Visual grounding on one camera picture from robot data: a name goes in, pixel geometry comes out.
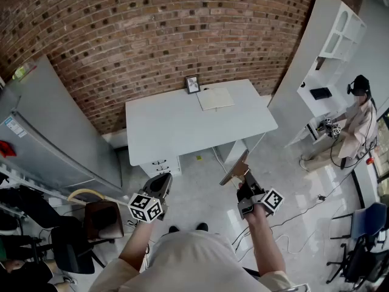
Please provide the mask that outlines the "red item on refrigerator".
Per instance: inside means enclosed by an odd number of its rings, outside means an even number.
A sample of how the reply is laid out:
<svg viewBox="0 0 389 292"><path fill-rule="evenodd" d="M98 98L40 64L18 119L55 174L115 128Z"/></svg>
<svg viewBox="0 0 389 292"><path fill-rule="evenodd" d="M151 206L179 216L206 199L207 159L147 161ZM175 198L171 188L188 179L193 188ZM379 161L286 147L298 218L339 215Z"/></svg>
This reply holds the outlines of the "red item on refrigerator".
<svg viewBox="0 0 389 292"><path fill-rule="evenodd" d="M8 156L16 156L15 151L13 148L4 141L0 141L0 154L3 158L6 158Z"/></svg>

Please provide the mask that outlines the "clear plastic box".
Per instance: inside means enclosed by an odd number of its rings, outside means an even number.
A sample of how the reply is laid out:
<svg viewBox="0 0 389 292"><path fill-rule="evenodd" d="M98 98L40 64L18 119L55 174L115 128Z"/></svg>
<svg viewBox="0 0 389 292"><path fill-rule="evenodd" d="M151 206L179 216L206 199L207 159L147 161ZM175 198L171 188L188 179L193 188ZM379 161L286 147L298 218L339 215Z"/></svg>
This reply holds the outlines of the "clear plastic box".
<svg viewBox="0 0 389 292"><path fill-rule="evenodd" d="M24 63L23 65L19 66L15 73L12 76L13 80L21 80L24 78L29 72L31 72L34 68L36 68L35 63Z"/></svg>

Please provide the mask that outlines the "grey refrigerator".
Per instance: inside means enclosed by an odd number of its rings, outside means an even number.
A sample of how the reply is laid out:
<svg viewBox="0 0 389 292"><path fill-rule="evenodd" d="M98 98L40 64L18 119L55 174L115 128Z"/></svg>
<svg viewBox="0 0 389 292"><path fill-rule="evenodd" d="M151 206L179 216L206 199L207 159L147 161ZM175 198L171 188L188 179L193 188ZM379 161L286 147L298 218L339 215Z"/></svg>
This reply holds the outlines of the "grey refrigerator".
<svg viewBox="0 0 389 292"><path fill-rule="evenodd" d="M46 56L21 80L0 89L0 141L16 156L0 161L46 186L69 194L93 189L122 195L116 152L79 109ZM4 121L12 117L27 134L20 138Z"/></svg>

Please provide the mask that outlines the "cream curved tube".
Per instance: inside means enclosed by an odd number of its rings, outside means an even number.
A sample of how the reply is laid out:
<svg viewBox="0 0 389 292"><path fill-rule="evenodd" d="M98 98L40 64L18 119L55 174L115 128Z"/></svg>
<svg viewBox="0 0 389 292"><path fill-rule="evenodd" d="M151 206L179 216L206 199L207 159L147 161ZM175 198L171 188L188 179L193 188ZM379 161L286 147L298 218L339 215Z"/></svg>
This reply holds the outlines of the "cream curved tube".
<svg viewBox="0 0 389 292"><path fill-rule="evenodd" d="M85 201L82 201L82 200L79 200L79 199L76 199L76 196L77 195L80 195L80 194L83 194L83 193L88 193L88 194L92 194L92 195L95 195L97 197L99 197L101 200L104 200L105 199L105 196L95 190L92 190L92 189L77 189L75 190L74 192L72 192L68 198L67 198L67 201L68 202L73 202L75 204L80 204L82 206L86 205L86 202Z"/></svg>

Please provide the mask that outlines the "refrigerator label sticker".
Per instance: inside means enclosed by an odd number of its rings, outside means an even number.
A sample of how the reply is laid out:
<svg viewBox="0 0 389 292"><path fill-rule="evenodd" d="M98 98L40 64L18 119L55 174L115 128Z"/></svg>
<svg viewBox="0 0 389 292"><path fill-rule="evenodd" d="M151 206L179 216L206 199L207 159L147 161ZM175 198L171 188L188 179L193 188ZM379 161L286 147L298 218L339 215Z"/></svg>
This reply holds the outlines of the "refrigerator label sticker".
<svg viewBox="0 0 389 292"><path fill-rule="evenodd" d="M20 138L24 137L27 134L23 127L20 126L12 117L8 117L4 121L4 124Z"/></svg>

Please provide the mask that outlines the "person's left forearm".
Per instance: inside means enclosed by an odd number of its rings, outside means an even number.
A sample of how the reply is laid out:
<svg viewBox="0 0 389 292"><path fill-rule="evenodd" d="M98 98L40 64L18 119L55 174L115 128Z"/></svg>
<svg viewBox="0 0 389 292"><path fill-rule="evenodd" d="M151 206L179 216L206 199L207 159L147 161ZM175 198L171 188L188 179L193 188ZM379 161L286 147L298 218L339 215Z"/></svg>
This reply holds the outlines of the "person's left forearm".
<svg viewBox="0 0 389 292"><path fill-rule="evenodd" d="M119 255L119 259L131 265L136 271L140 271L146 255L146 249L150 242L154 222L140 222Z"/></svg>

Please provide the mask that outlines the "white shelf unit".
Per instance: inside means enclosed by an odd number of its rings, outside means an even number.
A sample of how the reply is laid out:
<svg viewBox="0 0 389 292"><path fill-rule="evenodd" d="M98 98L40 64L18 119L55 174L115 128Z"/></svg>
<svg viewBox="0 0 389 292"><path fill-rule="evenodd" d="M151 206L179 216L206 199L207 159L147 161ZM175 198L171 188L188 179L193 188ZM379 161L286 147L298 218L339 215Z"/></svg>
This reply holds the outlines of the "white shelf unit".
<svg viewBox="0 0 389 292"><path fill-rule="evenodd" d="M282 147L306 136L318 139L314 128L319 122L346 110L346 91L336 84L366 31L367 25L341 0L315 0L300 45L269 104ZM316 88L328 88L332 97L315 100L309 90Z"/></svg>

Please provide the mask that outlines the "black office chair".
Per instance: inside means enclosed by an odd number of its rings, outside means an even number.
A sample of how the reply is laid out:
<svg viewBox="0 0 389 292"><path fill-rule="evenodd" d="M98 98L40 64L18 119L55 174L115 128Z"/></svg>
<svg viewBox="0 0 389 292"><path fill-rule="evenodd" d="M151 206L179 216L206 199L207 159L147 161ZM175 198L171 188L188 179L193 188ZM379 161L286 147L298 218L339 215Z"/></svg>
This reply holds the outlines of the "black office chair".
<svg viewBox="0 0 389 292"><path fill-rule="evenodd" d="M59 226L51 230L51 237L54 259L60 270L75 274L94 274L94 262L105 267L93 251L94 246L105 240L91 242L77 218L61 216Z"/></svg>

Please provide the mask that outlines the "window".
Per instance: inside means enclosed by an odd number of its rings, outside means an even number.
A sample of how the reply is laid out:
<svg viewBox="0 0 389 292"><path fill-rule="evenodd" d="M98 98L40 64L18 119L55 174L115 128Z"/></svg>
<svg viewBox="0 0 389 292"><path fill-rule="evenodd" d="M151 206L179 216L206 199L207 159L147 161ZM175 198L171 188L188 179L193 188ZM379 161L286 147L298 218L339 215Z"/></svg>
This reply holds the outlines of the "window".
<svg viewBox="0 0 389 292"><path fill-rule="evenodd" d="M383 181L389 178L389 108L377 121L377 139L374 159L378 178Z"/></svg>

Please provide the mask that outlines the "brown wooden chair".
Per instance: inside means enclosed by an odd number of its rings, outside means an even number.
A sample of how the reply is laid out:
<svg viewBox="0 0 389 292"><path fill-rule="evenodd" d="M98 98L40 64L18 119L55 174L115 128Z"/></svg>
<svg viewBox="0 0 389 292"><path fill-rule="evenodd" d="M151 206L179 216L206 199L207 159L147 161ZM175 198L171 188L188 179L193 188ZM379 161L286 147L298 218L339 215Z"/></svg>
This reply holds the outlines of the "brown wooden chair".
<svg viewBox="0 0 389 292"><path fill-rule="evenodd" d="M87 203L83 226L89 240L115 240L124 237L119 206L113 201Z"/></svg>

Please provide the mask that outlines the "flat black box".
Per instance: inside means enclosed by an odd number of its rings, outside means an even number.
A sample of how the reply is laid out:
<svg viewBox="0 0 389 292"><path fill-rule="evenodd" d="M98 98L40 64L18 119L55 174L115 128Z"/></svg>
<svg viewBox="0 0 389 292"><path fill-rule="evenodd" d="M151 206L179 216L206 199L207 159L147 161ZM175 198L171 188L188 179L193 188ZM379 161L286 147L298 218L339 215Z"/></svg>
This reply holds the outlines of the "flat black box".
<svg viewBox="0 0 389 292"><path fill-rule="evenodd" d="M310 89L309 92L315 100L327 99L332 97L332 94L328 88Z"/></svg>

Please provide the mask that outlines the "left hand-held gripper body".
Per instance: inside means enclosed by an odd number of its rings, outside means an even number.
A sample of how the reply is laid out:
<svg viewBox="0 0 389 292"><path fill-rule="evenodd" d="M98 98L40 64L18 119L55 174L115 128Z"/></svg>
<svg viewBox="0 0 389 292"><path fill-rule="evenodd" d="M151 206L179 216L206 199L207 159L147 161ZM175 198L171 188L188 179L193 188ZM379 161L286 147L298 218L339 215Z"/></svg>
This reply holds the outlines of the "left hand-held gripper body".
<svg viewBox="0 0 389 292"><path fill-rule="evenodd" d="M133 219L152 223L154 220L163 221L168 210L166 197L170 190L164 193L139 190L134 193L128 203L128 209Z"/></svg>

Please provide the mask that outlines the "person's beige shirt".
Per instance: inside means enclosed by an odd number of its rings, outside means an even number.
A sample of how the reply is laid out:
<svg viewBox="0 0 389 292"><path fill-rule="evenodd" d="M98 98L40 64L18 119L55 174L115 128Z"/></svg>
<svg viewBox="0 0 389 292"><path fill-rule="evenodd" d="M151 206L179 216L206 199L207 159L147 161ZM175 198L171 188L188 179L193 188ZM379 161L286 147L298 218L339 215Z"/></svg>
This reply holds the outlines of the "person's beige shirt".
<svg viewBox="0 0 389 292"><path fill-rule="evenodd" d="M282 271L254 279L226 238L191 231L163 236L141 273L122 259L112 260L89 292L279 292L294 286Z"/></svg>

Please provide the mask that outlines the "person's right forearm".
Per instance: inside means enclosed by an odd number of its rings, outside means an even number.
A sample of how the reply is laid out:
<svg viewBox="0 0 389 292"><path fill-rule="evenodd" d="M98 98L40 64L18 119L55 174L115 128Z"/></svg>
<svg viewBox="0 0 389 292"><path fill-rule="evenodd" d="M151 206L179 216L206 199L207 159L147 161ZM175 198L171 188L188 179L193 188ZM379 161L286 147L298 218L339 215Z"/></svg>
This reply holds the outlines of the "person's right forearm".
<svg viewBox="0 0 389 292"><path fill-rule="evenodd" d="M264 206L255 204L253 211L246 214L245 219L248 222L260 276L276 271L285 273L286 264L273 238Z"/></svg>

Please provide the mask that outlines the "white desk with drawers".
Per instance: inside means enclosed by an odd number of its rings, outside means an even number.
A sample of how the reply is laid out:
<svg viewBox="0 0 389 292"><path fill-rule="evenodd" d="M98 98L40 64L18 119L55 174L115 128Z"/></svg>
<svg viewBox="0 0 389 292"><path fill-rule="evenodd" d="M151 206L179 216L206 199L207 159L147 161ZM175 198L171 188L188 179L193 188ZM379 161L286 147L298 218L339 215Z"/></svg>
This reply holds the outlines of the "white desk with drawers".
<svg viewBox="0 0 389 292"><path fill-rule="evenodd" d="M125 103L131 166L148 175L176 173L178 157L259 136L278 125L248 79L205 85L227 88L235 105L203 111L196 94L180 89Z"/></svg>

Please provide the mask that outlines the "black picture frame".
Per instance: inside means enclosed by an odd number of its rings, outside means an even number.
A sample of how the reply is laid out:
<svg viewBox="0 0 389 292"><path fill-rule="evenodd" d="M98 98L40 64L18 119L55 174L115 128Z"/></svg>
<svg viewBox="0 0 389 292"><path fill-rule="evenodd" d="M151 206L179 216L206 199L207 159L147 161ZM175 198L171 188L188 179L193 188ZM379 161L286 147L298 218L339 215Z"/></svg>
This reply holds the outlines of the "black picture frame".
<svg viewBox="0 0 389 292"><path fill-rule="evenodd" d="M188 94L195 94L201 91L198 75L190 75L185 77L185 84Z"/></svg>

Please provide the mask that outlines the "open white notebook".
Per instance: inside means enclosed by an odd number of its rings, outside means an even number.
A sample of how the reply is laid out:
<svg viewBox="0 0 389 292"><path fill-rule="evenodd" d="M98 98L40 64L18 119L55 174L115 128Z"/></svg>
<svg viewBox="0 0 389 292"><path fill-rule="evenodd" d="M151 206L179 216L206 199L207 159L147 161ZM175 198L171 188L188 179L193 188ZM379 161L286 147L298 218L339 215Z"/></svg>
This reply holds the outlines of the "open white notebook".
<svg viewBox="0 0 389 292"><path fill-rule="evenodd" d="M234 106L235 103L227 88L216 88L196 93L203 111Z"/></svg>

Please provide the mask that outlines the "blue chair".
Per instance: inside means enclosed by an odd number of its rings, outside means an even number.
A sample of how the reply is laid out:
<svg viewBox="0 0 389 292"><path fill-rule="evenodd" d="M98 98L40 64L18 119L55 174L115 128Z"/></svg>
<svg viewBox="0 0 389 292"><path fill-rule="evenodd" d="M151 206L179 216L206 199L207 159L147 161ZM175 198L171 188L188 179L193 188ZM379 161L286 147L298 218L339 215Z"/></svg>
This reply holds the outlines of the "blue chair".
<svg viewBox="0 0 389 292"><path fill-rule="evenodd" d="M348 217L351 219L350 232L335 237L335 239L352 239L355 241L355 246L348 250L347 244L342 243L340 245L343 249L342 260L326 263L328 266L338 266L337 271L332 278L326 281L326 284L330 284L337 276L340 276L344 278L346 283L353 285L350 290L339 292L356 292L365 282L375 283L381 276L389 272L389 249L380 252L373 251L373 248L380 243L379 234L389 230L389 207L383 203L375 202L368 208L355 210L351 214L331 219L338 220Z"/></svg>

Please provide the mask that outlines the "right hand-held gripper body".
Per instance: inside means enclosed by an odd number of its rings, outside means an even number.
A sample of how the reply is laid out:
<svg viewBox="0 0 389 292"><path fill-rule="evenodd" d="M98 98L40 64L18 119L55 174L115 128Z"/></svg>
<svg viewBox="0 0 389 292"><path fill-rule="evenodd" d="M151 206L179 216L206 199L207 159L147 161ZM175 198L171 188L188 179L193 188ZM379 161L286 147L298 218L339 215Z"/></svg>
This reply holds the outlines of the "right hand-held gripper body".
<svg viewBox="0 0 389 292"><path fill-rule="evenodd" d="M237 192L238 210L242 219L245 214L251 213L254 210L254 205L261 204L264 206L268 215L274 215L284 202L282 196L275 189L268 191L263 189L251 189L250 187L242 187Z"/></svg>

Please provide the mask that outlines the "white metal rack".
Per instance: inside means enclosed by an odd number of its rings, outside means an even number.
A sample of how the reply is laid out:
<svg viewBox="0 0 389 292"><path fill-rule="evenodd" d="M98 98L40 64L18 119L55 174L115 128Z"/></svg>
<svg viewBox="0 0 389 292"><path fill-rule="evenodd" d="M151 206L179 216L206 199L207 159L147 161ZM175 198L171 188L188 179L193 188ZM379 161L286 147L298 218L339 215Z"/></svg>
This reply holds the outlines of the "white metal rack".
<svg viewBox="0 0 389 292"><path fill-rule="evenodd" d="M5 179L0 183L0 189L19 188L25 186L29 189L36 190L48 197L49 201L53 201L52 205L60 206L68 204L67 198L60 192L45 186L44 184L29 178L27 175L13 169L3 162L0 162L0 175L5 176Z"/></svg>

